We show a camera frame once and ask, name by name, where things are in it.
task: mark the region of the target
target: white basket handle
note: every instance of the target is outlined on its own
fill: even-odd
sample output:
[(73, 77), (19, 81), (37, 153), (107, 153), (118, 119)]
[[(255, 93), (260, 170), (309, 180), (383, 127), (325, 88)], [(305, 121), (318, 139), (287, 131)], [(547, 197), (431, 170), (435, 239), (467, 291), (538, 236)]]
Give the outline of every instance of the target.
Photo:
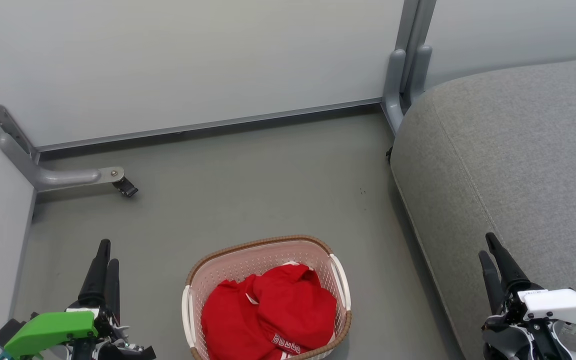
[(188, 346), (195, 347), (197, 335), (195, 332), (195, 317), (193, 311), (193, 299), (190, 294), (190, 285), (186, 285), (181, 295), (181, 321), (183, 323), (183, 332), (185, 333), (185, 341)]
[(343, 296), (342, 305), (345, 306), (345, 310), (348, 312), (350, 311), (350, 287), (348, 286), (346, 272), (344, 271), (344, 267), (341, 266), (341, 262), (339, 262), (337, 256), (331, 253), (330, 259), (332, 259), (334, 281), (339, 289), (339, 294)]

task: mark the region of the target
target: floor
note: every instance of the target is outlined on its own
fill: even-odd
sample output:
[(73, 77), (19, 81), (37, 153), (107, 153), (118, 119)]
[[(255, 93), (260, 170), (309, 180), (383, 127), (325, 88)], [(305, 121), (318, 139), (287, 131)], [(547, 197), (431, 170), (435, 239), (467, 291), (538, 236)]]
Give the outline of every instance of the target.
[(307, 234), (333, 249), (352, 294), (349, 337), (329, 359), (462, 359), (394, 187), (392, 142), (381, 112), (365, 107), (57, 155), (44, 166), (122, 166), (139, 192), (39, 198), (14, 314), (64, 310), (108, 238), (131, 341), (190, 360), (180, 302), (192, 266), (243, 242)]

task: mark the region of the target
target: gray fabric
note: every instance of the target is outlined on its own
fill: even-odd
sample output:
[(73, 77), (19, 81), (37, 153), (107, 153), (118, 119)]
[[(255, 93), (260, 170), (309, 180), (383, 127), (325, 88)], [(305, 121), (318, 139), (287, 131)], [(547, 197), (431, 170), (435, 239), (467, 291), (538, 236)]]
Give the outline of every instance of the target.
[[(452, 80), (407, 112), (391, 168), (468, 360), (489, 316), (494, 231), (528, 277), (576, 290), (576, 61)], [(576, 337), (564, 342), (576, 351)]]

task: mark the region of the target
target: laundry basket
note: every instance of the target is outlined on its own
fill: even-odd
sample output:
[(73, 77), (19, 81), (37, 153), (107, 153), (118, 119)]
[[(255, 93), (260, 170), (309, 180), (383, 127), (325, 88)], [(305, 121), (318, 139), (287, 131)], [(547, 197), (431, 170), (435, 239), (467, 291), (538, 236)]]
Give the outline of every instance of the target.
[(313, 268), (322, 287), (336, 298), (333, 342), (291, 357), (291, 360), (326, 358), (348, 334), (352, 312), (350, 289), (344, 268), (327, 244), (308, 235), (272, 237), (226, 248), (201, 259), (188, 275), (181, 299), (185, 340), (195, 360), (210, 360), (202, 332), (201, 314), (211, 292), (224, 280), (241, 282), (251, 274), (261, 275), (286, 262)]

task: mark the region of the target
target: red clothing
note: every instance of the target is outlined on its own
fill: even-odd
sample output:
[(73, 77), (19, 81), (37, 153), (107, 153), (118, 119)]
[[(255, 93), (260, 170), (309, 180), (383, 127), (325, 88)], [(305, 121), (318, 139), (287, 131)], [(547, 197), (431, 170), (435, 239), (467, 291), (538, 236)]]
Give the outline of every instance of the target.
[(306, 265), (286, 264), (224, 280), (208, 296), (201, 326), (210, 360), (281, 360), (326, 346), (337, 300)]

